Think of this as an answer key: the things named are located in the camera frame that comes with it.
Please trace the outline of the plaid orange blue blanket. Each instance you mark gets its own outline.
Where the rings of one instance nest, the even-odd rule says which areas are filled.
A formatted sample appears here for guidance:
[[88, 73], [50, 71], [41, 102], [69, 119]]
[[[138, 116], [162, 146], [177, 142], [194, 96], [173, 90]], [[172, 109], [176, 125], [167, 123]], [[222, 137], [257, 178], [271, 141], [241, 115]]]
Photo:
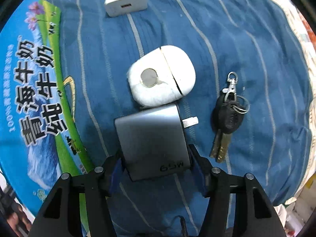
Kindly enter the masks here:
[[306, 62], [309, 83], [312, 88], [312, 101], [309, 103], [308, 107], [308, 126], [312, 134], [311, 145], [309, 151], [304, 156], [308, 160], [306, 168], [302, 171], [302, 181], [298, 185], [295, 194], [285, 201], [285, 204], [289, 205], [296, 201], [304, 185], [315, 173], [315, 49], [309, 36], [309, 33], [312, 33], [313, 31], [299, 9], [297, 9], [290, 0], [271, 1], [277, 4], [285, 13], [291, 31], [299, 41], [299, 48], [302, 50]]

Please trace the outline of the grey 65w charger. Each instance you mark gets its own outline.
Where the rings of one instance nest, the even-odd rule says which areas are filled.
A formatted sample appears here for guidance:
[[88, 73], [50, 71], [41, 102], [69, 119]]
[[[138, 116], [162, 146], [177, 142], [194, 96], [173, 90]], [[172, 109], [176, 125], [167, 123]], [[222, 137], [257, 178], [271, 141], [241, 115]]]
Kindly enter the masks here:
[[184, 129], [198, 122], [197, 117], [182, 119], [174, 103], [115, 119], [130, 179], [136, 182], [188, 169]]

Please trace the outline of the blue cardboard milk box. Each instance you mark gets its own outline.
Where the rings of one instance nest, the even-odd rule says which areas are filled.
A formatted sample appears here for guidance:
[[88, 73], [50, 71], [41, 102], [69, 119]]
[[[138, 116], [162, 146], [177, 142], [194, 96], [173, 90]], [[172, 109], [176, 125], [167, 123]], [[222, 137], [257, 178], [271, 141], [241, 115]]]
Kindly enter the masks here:
[[60, 19], [55, 5], [23, 0], [1, 30], [1, 170], [32, 214], [62, 173], [93, 168], [66, 98]]

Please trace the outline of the black key bunch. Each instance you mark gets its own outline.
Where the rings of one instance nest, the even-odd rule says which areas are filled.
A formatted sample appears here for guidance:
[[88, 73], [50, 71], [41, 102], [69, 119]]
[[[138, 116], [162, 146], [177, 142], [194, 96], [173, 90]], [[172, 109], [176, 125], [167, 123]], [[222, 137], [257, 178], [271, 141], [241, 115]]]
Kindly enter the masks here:
[[227, 86], [221, 90], [213, 109], [212, 120], [216, 135], [210, 157], [217, 163], [224, 162], [232, 134], [238, 130], [250, 110], [250, 102], [237, 94], [237, 84], [237, 73], [228, 73]]

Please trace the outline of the blue striped bed cover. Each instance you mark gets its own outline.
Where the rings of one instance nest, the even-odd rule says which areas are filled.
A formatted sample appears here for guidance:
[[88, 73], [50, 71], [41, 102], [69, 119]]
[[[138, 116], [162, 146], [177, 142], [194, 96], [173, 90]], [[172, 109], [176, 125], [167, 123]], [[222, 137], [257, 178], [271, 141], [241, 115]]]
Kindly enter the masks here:
[[209, 203], [187, 145], [254, 175], [274, 207], [315, 173], [315, 50], [291, 0], [48, 0], [60, 94], [91, 171], [123, 152], [107, 200], [119, 236], [196, 236]]

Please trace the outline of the white earbuds case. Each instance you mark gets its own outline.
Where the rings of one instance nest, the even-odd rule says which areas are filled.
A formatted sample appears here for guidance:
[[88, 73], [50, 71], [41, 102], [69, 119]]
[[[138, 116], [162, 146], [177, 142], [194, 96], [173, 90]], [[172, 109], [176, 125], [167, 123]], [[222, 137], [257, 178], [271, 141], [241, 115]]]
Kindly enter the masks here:
[[153, 108], [186, 96], [195, 85], [196, 72], [184, 50], [164, 45], [133, 63], [127, 80], [133, 99]]

